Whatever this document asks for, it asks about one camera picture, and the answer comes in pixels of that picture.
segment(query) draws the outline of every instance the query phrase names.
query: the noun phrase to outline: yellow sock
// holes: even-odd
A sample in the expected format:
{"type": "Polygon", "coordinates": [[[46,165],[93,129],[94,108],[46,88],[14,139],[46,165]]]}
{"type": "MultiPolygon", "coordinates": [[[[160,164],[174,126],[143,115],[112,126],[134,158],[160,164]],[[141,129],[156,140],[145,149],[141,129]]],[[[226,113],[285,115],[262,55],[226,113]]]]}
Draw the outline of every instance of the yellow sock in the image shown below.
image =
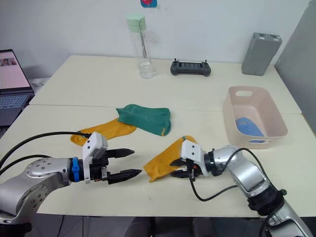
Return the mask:
{"type": "Polygon", "coordinates": [[[196,143],[195,139],[191,136],[184,136],[175,141],[170,147],[154,157],[148,162],[144,169],[151,177],[149,182],[155,181],[157,178],[170,174],[175,171],[178,167],[169,166],[171,162],[178,159],[181,155],[181,147],[184,140],[189,140],[196,143]]]}
{"type": "MultiPolygon", "coordinates": [[[[80,130],[80,132],[83,132],[83,133],[98,132],[98,133],[101,133],[103,136],[105,136],[106,139],[109,140],[114,137],[130,134],[135,130],[136,130],[135,126],[118,122],[118,118],[116,118],[115,120],[112,120],[110,122],[107,122],[95,127],[85,128],[83,130],[80,130]]],[[[76,143],[77,145],[83,146],[86,140],[88,139],[79,135],[72,135],[70,140],[73,143],[76,143]]]]}

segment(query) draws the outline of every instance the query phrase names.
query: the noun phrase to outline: black cable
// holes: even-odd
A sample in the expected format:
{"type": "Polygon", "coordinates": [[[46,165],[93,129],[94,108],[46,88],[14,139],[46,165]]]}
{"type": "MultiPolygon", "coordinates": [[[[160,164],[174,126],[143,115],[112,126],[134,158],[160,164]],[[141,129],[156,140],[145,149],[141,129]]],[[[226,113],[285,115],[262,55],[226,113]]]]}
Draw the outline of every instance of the black cable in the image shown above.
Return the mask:
{"type": "Polygon", "coordinates": [[[196,197],[197,197],[199,200],[201,200],[201,201],[209,201],[209,200],[211,200],[211,199],[213,199],[213,198],[216,198],[217,196],[219,196],[219,195],[222,194],[223,192],[228,191],[229,189],[237,188],[237,185],[232,185],[232,186],[229,186],[229,187],[227,187],[227,188],[225,188],[225,189],[219,191],[218,193],[214,194],[214,195],[211,196],[211,197],[208,197],[208,198],[201,198],[201,197],[198,195],[196,188],[194,187],[194,183],[193,183],[193,179],[192,179],[191,175],[189,175],[189,180],[190,180],[191,187],[192,187],[192,190],[193,190],[194,194],[195,194],[196,197]]]}
{"type": "Polygon", "coordinates": [[[263,237],[263,231],[266,228],[268,221],[270,220],[270,218],[284,205],[284,199],[282,200],[282,202],[279,203],[278,206],[275,207],[275,209],[273,209],[272,212],[270,212],[270,214],[265,218],[264,222],[262,223],[260,230],[259,230],[259,237],[263,237]]]}
{"type": "Polygon", "coordinates": [[[27,156],[27,157],[22,157],[22,158],[19,158],[13,162],[11,162],[10,164],[8,164],[5,168],[3,168],[2,170],[0,170],[0,175],[2,175],[7,169],[9,169],[10,167],[14,166],[15,164],[21,162],[21,161],[24,161],[26,159],[31,159],[31,158],[48,158],[50,156],[46,156],[46,155],[30,155],[30,156],[27,156]]]}
{"type": "Polygon", "coordinates": [[[222,169],[222,173],[225,171],[225,169],[227,168],[228,163],[232,160],[232,158],[234,157],[234,155],[236,155],[238,152],[240,151],[247,151],[249,152],[257,161],[258,165],[260,166],[260,169],[262,170],[262,173],[268,178],[265,169],[263,168],[262,164],[260,163],[259,159],[255,156],[255,154],[253,154],[253,152],[247,148],[239,148],[238,150],[234,151],[231,156],[229,157],[229,159],[227,160],[227,162],[225,163],[225,165],[223,166],[222,169]]]}
{"type": "Polygon", "coordinates": [[[4,162],[8,159],[8,157],[18,148],[20,148],[21,146],[23,146],[24,144],[33,141],[37,138],[41,138],[41,137],[47,137],[47,136],[53,136],[53,135],[61,135],[61,134],[69,134],[69,135],[79,135],[79,136],[84,136],[86,138],[89,138],[91,134],[89,133],[82,133],[82,132],[48,132],[48,133],[43,133],[43,134],[39,134],[33,137],[30,137],[28,139],[25,139],[24,141],[20,142],[19,144],[17,144],[16,146],[14,146],[10,151],[8,151],[3,158],[0,161],[0,169],[3,166],[4,162]]]}
{"type": "Polygon", "coordinates": [[[63,223],[64,223],[64,219],[65,219],[65,215],[63,215],[63,218],[61,219],[61,223],[60,223],[60,226],[59,226],[59,230],[58,230],[58,233],[57,233],[57,237],[59,237],[59,234],[60,234],[61,228],[62,228],[63,223]]]}

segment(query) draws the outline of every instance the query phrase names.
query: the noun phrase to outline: white wall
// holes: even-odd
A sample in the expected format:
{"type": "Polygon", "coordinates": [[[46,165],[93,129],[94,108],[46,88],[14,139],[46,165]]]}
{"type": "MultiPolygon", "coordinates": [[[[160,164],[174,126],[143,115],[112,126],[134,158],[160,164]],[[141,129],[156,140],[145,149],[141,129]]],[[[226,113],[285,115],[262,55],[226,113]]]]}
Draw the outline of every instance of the white wall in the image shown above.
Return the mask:
{"type": "Polygon", "coordinates": [[[132,56],[126,14],[143,12],[152,57],[242,62],[253,32],[279,34],[283,50],[308,0],[0,0],[0,48],[29,78],[51,76],[70,54],[132,56]]]}

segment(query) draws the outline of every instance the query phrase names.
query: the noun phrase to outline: blue clamp ring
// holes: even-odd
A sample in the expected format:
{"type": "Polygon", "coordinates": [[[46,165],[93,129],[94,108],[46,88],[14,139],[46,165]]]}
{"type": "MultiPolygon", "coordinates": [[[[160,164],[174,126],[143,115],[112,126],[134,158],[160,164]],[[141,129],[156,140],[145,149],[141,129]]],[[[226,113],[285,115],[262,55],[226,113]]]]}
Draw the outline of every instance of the blue clamp ring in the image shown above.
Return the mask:
{"type": "Polygon", "coordinates": [[[80,179],[79,179],[79,170],[80,170],[80,167],[78,165],[78,158],[77,157],[74,157],[73,158],[73,168],[72,168],[72,172],[74,174],[74,181],[75,182],[79,182],[80,179]]]}

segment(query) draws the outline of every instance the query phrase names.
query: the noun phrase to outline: blue cloth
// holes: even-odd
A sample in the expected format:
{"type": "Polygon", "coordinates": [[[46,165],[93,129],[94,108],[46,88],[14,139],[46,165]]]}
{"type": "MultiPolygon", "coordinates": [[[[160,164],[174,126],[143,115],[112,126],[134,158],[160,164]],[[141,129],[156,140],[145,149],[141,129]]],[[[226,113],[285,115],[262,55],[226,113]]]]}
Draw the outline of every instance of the blue cloth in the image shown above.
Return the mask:
{"type": "MultiPolygon", "coordinates": [[[[257,136],[263,137],[263,133],[257,127],[257,125],[252,122],[250,119],[242,117],[236,120],[236,125],[239,132],[248,135],[248,136],[257,136]]],[[[263,143],[264,141],[260,140],[251,140],[253,143],[263,143]]]]}

